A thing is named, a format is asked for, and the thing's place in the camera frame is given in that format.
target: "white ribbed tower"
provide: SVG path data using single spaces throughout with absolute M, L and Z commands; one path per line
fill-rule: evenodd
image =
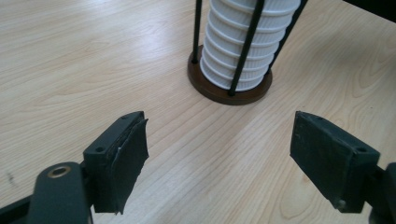
M 300 0 L 265 0 L 262 16 L 248 51 L 236 91 L 257 87 L 268 71 Z M 255 0 L 210 0 L 204 49 L 200 61 L 203 75 L 228 90 L 247 36 Z

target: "brown round base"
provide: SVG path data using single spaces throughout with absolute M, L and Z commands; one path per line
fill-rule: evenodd
M 201 59 L 201 53 L 204 46 L 200 46 L 198 52 L 198 59 Z M 235 96 L 228 95 L 228 91 L 212 84 L 206 77 L 202 74 L 201 67 L 199 63 L 192 63 L 192 54 L 189 57 L 189 79 L 192 86 L 198 90 L 205 97 L 224 104 L 224 105 L 247 105 L 260 100 L 272 84 L 272 71 L 268 70 L 265 74 L 264 79 L 259 84 L 249 91 L 238 91 Z

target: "black vertical rod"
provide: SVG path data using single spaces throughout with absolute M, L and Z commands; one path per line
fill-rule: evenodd
M 279 47 L 276 50 L 275 54 L 274 54 L 274 59 L 272 60 L 272 62 L 270 63 L 270 65 L 268 66 L 268 69 L 271 69 L 272 65 L 274 64 L 277 55 L 279 54 L 279 52 L 282 50 L 283 45 L 285 44 L 286 40 L 288 39 L 291 30 L 293 29 L 294 25 L 296 24 L 298 18 L 300 17 L 301 13 L 303 12 L 303 9 L 306 5 L 306 2 L 308 0 L 302 0 L 300 6 L 297 8 L 297 10 L 294 12 L 293 17 L 291 19 L 291 23 L 289 24 L 288 28 L 286 28 L 286 33 L 283 36 L 282 40 L 279 41 Z
M 201 9 L 202 9 L 202 0 L 197 0 L 195 4 L 195 27 L 194 27 L 194 40 L 192 46 L 192 63 L 198 63 L 198 43 L 199 43 L 199 30 L 201 27 Z
M 253 16 L 250 21 L 250 25 L 247 30 L 247 37 L 245 39 L 244 47 L 242 47 L 241 56 L 239 57 L 238 65 L 233 75 L 233 82 L 231 88 L 228 90 L 228 95 L 235 96 L 236 85 L 238 84 L 239 78 L 241 77 L 242 70 L 244 69 L 245 61 L 248 56 L 253 36 L 256 33 L 257 25 L 259 24 L 260 17 L 262 16 L 262 9 L 264 8 L 265 0 L 257 0 L 256 6 L 253 11 Z

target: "wooden table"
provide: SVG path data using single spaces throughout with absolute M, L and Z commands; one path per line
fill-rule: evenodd
M 266 96 L 228 106 L 187 78 L 194 4 L 0 1 L 0 206 L 144 110 L 150 158 L 124 215 L 95 223 L 367 223 L 369 205 L 343 215 L 321 196 L 289 156 L 291 130 L 296 110 L 313 113 L 380 151 L 382 168 L 396 161 L 396 23 L 310 0 Z

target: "stacked white rings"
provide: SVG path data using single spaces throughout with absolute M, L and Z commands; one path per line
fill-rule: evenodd
M 251 90 L 262 82 L 300 2 L 265 0 L 236 91 Z M 253 0 L 210 0 L 200 66 L 204 76 L 224 90 L 231 87 L 255 4 Z

